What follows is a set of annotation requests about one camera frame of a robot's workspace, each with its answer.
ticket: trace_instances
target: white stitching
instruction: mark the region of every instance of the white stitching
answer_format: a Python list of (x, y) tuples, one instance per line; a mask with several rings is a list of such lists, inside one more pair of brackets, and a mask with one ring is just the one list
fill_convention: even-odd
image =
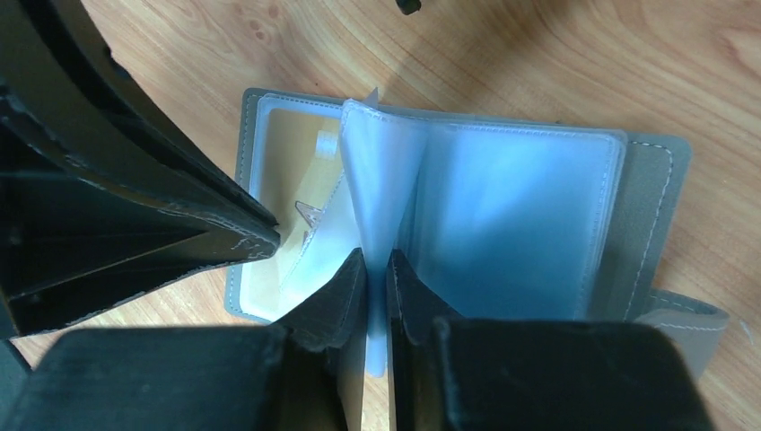
[(652, 234), (655, 232), (655, 226), (658, 225), (658, 221), (660, 219), (660, 209), (663, 207), (663, 199), (666, 197), (666, 189), (669, 187), (669, 183), (671, 183), (671, 175), (674, 173), (674, 154), (671, 152), (671, 150), (669, 150), (663, 145), (649, 144), (647, 142), (632, 141), (632, 144), (642, 145), (642, 146), (652, 146), (655, 148), (660, 148), (661, 150), (665, 151), (669, 155), (669, 175), (666, 177), (666, 182), (663, 184), (663, 190), (660, 192), (658, 207), (655, 210), (655, 219), (652, 221), (650, 234), (647, 237), (647, 243), (645, 244), (645, 247), (644, 247), (643, 259), (640, 262), (639, 269), (637, 269), (637, 276), (634, 278), (634, 285), (632, 286), (632, 295), (629, 297), (629, 304), (626, 306), (626, 312), (624, 313), (624, 320), (627, 317), (629, 317), (629, 312), (632, 309), (632, 301), (634, 300), (634, 294), (636, 294), (637, 292), (637, 285), (639, 284), (640, 277), (642, 276), (644, 262), (647, 260), (647, 253), (650, 251), (650, 246), (652, 244)]
[(520, 134), (520, 135), (528, 135), (528, 136), (564, 136), (564, 137), (588, 136), (588, 137), (595, 137), (598, 139), (605, 139), (609, 141), (607, 137), (601, 138), (599, 134), (595, 132), (586, 132), (586, 131), (572, 132), (569, 130), (561, 129), (560, 127), (557, 127), (554, 124), (527, 123), (527, 124), (504, 125), (501, 123), (491, 123), (491, 122), (459, 123), (459, 122), (452, 122), (451, 119), (426, 118), (426, 117), (416, 117), (413, 115), (406, 115), (406, 114), (389, 113), (384, 110), (376, 110), (369, 106), (363, 105), (360, 101), (354, 101), (354, 100), (350, 100), (350, 101), (352, 101), (353, 103), (349, 103), (347, 106), (344, 107), (344, 115), (342, 115), (342, 122), (344, 121), (344, 117), (348, 117), (348, 114), (351, 111), (360, 110), (363, 115), (368, 115), (372, 117), (373, 119), (377, 119), (377, 120), (380, 120), (383, 122), (389, 122), (389, 123), (402, 123), (411, 119), (419, 119), (419, 120), (425, 121), (426, 123), (448, 124), (458, 130), (473, 130), (473, 131), (487, 132), (487, 133), (494, 133), (494, 132), (511, 133), (511, 134)]
[(300, 103), (303, 105), (314, 105), (314, 106), (320, 106), (322, 108), (330, 108), (330, 109), (341, 109), (341, 105), (336, 105), (334, 103), (326, 103), (324, 101), (310, 101), (308, 99), (296, 99), (293, 97), (283, 96), (282, 94), (274, 94), (274, 93), (267, 93), (263, 97), (267, 97), (269, 99), (280, 99), (281, 101), (293, 101), (296, 103)]
[[(595, 214), (594, 227), (592, 228), (592, 230), (595, 233), (597, 233), (598, 235), (597, 235), (597, 238), (593, 238), (592, 240), (590, 240), (590, 244), (589, 244), (589, 248), (590, 249), (594, 248), (594, 242), (595, 242), (594, 240), (598, 240), (599, 241), (599, 237), (600, 237), (600, 235), (599, 235), (599, 226), (600, 226), (600, 218), (602, 217), (602, 211), (601, 211), (602, 201), (605, 198), (604, 197), (605, 188), (608, 185), (608, 180), (609, 180), (608, 169), (610, 169), (610, 164), (613, 162), (613, 154), (614, 154), (613, 149), (614, 149), (613, 145), (610, 145), (609, 148), (608, 148), (608, 154), (607, 154), (608, 161), (605, 164), (605, 169), (604, 169), (604, 172), (603, 172), (603, 175), (602, 175), (602, 183), (600, 184), (600, 187), (599, 187), (599, 197), (598, 197), (598, 202), (597, 202), (598, 203), (597, 213)], [(581, 288), (579, 294), (576, 296), (576, 308), (573, 310), (573, 318), (574, 319), (578, 319), (579, 315), (582, 312), (582, 306), (583, 306), (582, 298), (584, 298), (586, 296), (587, 291), (589, 290), (589, 285), (587, 283), (590, 280), (591, 267), (592, 267), (592, 260), (591, 259), (587, 259), (587, 264), (584, 266), (584, 272), (582, 274), (582, 288)]]
[(671, 323), (658, 323), (653, 328), (674, 328), (676, 330), (707, 330), (707, 331), (719, 331), (719, 330), (726, 330), (727, 325), (720, 326), (719, 328), (708, 328), (705, 326), (683, 326), (683, 325), (673, 325)]
[(688, 306), (686, 306), (686, 305), (684, 305), (682, 303), (675, 303), (674, 301), (669, 301), (666, 298), (661, 298), (661, 297), (656, 296), (656, 295), (650, 295), (650, 298), (656, 299), (658, 301), (663, 301), (664, 303), (670, 303), (671, 305), (676, 305), (677, 307), (685, 308), (685, 309), (689, 310), (690, 312), (697, 312), (694, 308), (690, 308), (690, 307), (688, 307)]
[[(258, 97), (258, 96), (256, 94), (254, 94), (254, 93), (249, 94), (249, 97), (246, 98), (246, 103), (244, 103), (246, 106), (245, 106), (245, 108), (243, 110), (243, 118), (244, 118), (244, 120), (243, 120), (243, 149), (241, 150), (241, 157), (238, 159), (238, 170), (237, 170), (236, 175), (235, 175), (236, 177), (238, 177), (235, 180), (238, 182), (238, 185), (240, 185), (241, 187), (244, 187), (243, 186), (243, 160), (245, 160), (245, 158), (246, 158), (246, 142), (247, 142), (247, 139), (248, 139), (248, 136), (249, 136), (249, 107), (251, 106), (251, 99), (254, 98), (254, 97)], [(235, 269), (234, 268), (230, 268), (230, 269), (227, 270), (227, 273), (230, 275), (230, 284), (234, 285), (235, 284)], [(238, 295), (239, 296), (241, 294), (241, 289), (242, 288), (243, 288), (243, 286), (239, 286), (238, 287)], [(251, 314), (249, 314), (247, 312), (244, 312), (232, 300), (232, 290), (231, 289), (226, 289), (226, 290), (229, 290), (227, 292), (227, 304), (228, 304), (228, 306), (231, 309), (233, 309), (235, 312), (239, 312), (240, 314), (245, 314), (247, 316), (250, 316)]]

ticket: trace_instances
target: card holder wallet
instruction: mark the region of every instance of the card holder wallet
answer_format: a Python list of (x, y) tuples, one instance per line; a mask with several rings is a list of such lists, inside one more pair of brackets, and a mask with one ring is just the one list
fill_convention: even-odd
[(362, 247), (367, 368), (381, 374), (400, 249), (465, 317), (648, 324), (699, 376), (728, 315), (652, 288), (690, 156), (675, 136), (249, 89), (235, 179), (282, 245), (229, 269), (225, 307), (275, 321)]

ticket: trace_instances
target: wooden surface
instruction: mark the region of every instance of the wooden surface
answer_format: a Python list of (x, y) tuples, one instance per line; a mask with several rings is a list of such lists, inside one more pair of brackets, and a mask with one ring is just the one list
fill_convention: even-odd
[[(732, 321), (700, 389), (761, 429), (761, 3), (752, 0), (87, 0), (116, 60), (233, 174), (247, 87), (686, 137), (695, 158), (656, 280)], [(241, 323), (224, 271), (87, 321)], [(58, 334), (17, 341), (36, 362)], [(365, 429), (387, 429), (384, 381)]]

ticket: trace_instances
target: wallet strap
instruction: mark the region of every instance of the wallet strap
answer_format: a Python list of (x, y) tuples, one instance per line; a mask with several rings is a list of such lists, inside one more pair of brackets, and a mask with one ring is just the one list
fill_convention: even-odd
[(671, 338), (681, 350), (687, 368), (699, 377), (708, 366), (730, 316), (708, 303), (660, 289), (652, 289), (643, 314), (634, 319)]

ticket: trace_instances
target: wood grain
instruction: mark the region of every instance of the wood grain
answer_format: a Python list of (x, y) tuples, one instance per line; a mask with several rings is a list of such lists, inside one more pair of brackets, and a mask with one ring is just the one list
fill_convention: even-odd
[[(86, 0), (116, 60), (233, 174), (247, 87), (684, 136), (695, 151), (657, 285), (732, 321), (700, 389), (761, 429), (761, 3), (755, 0)], [(240, 323), (223, 270), (83, 323)], [(17, 341), (32, 362), (58, 334)], [(366, 429), (387, 429), (368, 380)]]

